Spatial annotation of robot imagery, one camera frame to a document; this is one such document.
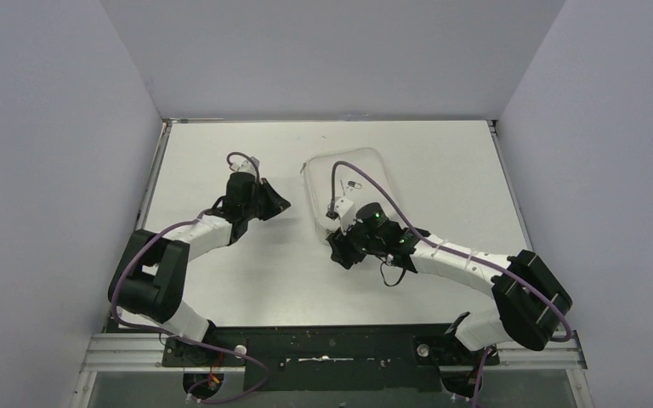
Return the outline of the left side frame rail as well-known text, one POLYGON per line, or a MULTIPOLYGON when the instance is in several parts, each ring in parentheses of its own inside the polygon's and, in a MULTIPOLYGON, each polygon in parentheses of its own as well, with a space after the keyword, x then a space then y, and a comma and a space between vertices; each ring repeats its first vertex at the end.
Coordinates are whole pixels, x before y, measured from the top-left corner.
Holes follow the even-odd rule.
POLYGON ((162 369, 165 344, 156 334, 97 333, 82 362, 85 372, 152 372, 162 369))

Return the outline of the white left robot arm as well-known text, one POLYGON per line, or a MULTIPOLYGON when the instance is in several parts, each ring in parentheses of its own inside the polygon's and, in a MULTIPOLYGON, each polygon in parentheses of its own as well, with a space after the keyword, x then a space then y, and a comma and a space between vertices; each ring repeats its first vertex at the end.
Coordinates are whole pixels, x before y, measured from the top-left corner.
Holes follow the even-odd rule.
POLYGON ((195 365, 212 364, 219 344, 207 334, 215 325, 183 299, 188 265, 236 243, 250 221, 267 221, 290 206, 266 179, 236 172, 225 193, 192 220, 158 233, 134 231, 108 288, 112 317, 123 326, 176 337, 186 343, 185 355, 195 365))

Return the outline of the grey storage box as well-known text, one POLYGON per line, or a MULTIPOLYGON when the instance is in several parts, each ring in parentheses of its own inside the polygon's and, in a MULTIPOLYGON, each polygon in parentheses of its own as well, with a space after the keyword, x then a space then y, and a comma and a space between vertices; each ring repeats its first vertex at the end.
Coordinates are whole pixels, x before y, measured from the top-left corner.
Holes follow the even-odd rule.
POLYGON ((327 211, 332 200, 331 190, 335 190, 338 199, 345 198, 356 206, 378 202, 389 218, 397 218, 396 211, 389 201, 377 190, 374 184, 367 181, 359 173, 346 166, 339 166, 335 173, 332 167, 336 162, 348 162, 366 173, 375 184, 382 187, 391 198, 392 191, 384 160, 380 153, 371 147, 352 150, 334 151, 308 159, 302 166, 301 174, 314 221, 317 240, 327 244, 327 237, 340 227, 340 222, 327 217, 327 211))

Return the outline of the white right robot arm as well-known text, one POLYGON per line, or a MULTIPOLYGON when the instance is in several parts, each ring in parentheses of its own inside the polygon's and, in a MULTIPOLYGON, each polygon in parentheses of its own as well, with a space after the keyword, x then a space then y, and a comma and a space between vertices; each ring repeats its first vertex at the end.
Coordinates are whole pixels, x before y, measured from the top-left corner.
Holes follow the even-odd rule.
POLYGON ((358 207, 340 198, 327 216, 339 227, 327 238, 331 259, 350 269, 367 256, 414 274, 428 274, 480 292, 494 304, 480 313, 464 312, 446 330, 446 356, 463 365, 488 346, 516 342, 542 351, 572 306, 566 290, 531 251, 489 254, 441 240, 425 229, 390 219, 377 202, 358 207))

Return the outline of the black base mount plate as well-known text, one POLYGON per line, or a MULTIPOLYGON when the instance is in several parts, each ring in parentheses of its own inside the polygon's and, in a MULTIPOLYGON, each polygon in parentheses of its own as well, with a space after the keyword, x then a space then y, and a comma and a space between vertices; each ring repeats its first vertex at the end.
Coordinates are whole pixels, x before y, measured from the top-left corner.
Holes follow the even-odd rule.
POLYGON ((497 352, 470 351, 450 324, 220 327, 208 349, 169 338, 162 365, 184 368, 184 387, 212 396, 231 373, 242 388, 275 391, 382 391, 405 388, 470 396, 480 364, 497 352))

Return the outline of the aluminium frame rail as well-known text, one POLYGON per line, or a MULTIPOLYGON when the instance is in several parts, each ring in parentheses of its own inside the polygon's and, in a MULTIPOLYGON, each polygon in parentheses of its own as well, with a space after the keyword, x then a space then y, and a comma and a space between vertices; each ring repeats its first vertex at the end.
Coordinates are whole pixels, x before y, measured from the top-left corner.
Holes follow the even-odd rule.
POLYGON ((489 364, 488 371, 504 370, 586 370, 588 363, 577 331, 564 343, 550 342, 542 351, 534 351, 516 342, 497 345, 497 364, 489 364))

